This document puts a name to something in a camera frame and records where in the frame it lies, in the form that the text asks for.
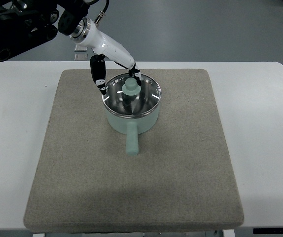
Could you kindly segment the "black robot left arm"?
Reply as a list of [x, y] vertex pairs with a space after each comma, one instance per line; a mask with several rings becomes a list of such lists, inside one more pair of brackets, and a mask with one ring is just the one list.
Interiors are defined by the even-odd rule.
[[0, 0], [0, 62], [79, 32], [95, 0]]

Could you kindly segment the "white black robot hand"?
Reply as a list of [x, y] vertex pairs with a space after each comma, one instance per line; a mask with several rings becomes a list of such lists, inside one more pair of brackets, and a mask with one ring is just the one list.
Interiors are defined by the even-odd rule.
[[92, 79], [102, 95], [106, 94], [105, 58], [128, 70], [129, 76], [142, 84], [141, 72], [130, 53], [117, 41], [97, 29], [96, 24], [83, 18], [71, 34], [75, 44], [90, 47], [94, 56], [90, 59]]

